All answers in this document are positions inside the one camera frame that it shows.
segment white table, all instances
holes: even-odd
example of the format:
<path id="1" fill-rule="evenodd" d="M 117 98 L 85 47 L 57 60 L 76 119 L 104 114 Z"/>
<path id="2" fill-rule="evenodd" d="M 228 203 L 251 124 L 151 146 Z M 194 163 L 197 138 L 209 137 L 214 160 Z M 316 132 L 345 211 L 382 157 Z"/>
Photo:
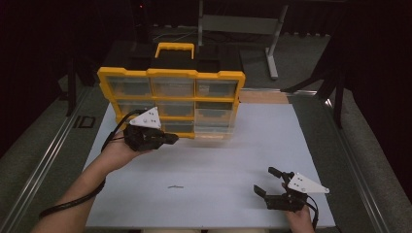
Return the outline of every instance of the white table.
<path id="1" fill-rule="evenodd" d="M 115 127 L 109 106 L 86 165 Z M 254 193 L 254 184 L 268 194 L 285 192 L 270 166 L 320 182 L 292 105 L 242 103 L 229 141 L 180 139 L 109 175 L 86 226 L 288 228 L 284 214 L 267 210 Z M 325 195 L 311 196 L 320 209 L 318 227 L 334 226 Z"/>

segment dark background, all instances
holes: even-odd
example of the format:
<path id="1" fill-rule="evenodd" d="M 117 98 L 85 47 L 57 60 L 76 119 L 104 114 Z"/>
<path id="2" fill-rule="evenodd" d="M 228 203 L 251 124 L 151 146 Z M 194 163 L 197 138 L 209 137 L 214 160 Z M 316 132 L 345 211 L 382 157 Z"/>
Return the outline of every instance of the dark background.
<path id="1" fill-rule="evenodd" d="M 213 0 L 205 13 L 275 17 L 280 8 L 273 2 L 254 1 L 263 7 L 251 8 L 246 0 Z M 91 85 L 115 40 L 149 43 L 152 23 L 195 26 L 197 14 L 193 0 L 1 1 L 0 156 L 62 93 L 57 81 L 67 74 L 69 57 L 81 81 Z M 282 31 L 332 35 L 314 75 L 330 69 L 345 75 L 345 87 L 353 91 L 409 199 L 411 28 L 407 0 L 300 1 L 291 2 Z"/>

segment white bracket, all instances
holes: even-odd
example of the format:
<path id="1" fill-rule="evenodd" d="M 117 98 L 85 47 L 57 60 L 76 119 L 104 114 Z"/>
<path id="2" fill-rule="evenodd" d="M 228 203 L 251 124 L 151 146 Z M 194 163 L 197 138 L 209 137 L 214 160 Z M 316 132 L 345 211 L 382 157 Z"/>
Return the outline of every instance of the white bracket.
<path id="1" fill-rule="evenodd" d="M 161 127 L 158 117 L 157 107 L 145 111 L 143 114 L 133 118 L 129 122 L 131 125 L 159 129 Z"/>
<path id="2" fill-rule="evenodd" d="M 296 173 L 288 184 L 288 188 L 302 193 L 329 193 L 329 189 L 305 176 Z"/>

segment yellow and black toolbox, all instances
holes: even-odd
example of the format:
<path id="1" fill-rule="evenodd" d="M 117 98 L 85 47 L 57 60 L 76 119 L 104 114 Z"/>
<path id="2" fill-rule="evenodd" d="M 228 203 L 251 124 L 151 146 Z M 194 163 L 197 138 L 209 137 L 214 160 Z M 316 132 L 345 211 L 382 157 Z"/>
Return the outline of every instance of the yellow and black toolbox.
<path id="1" fill-rule="evenodd" d="M 245 83 L 235 46 L 115 42 L 98 71 L 119 122 L 157 107 L 161 129 L 183 138 L 230 138 Z"/>

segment gray carpet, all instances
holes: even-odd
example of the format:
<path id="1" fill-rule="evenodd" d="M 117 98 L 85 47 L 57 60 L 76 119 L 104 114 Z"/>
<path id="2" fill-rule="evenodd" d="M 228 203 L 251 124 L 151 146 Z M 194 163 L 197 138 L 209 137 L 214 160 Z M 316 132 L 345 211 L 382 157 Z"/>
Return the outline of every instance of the gray carpet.
<path id="1" fill-rule="evenodd" d="M 328 37 L 284 35 L 275 50 L 279 79 L 272 81 L 265 65 L 263 48 L 267 40 L 240 43 L 247 82 L 245 87 L 284 88 L 308 78 L 316 65 Z M 317 90 L 320 83 L 305 87 Z M 412 232 L 412 208 L 402 192 L 385 155 L 380 150 L 351 93 L 345 91 L 342 123 L 338 130 L 330 122 L 330 111 L 313 97 L 290 96 L 296 110 L 309 150 L 322 183 L 332 190 L 327 196 L 336 223 L 343 232 L 378 232 L 364 206 L 362 193 L 348 163 L 343 139 L 350 145 L 349 153 L 357 161 L 363 178 L 388 225 L 388 232 Z M 66 119 L 66 104 L 56 100 L 20 137 L 0 160 L 0 222 L 5 220 L 31 172 L 45 153 L 59 125 Z M 104 116 L 107 100 L 98 86 L 93 87 L 78 111 L 79 116 L 96 117 L 93 128 L 72 128 L 60 149 L 42 186 L 34 196 L 15 232 L 29 232 L 37 214 L 51 205 L 82 171 L 94 135 Z M 88 229 L 86 232 L 127 232 L 126 230 Z M 338 232 L 336 228 L 317 232 Z"/>

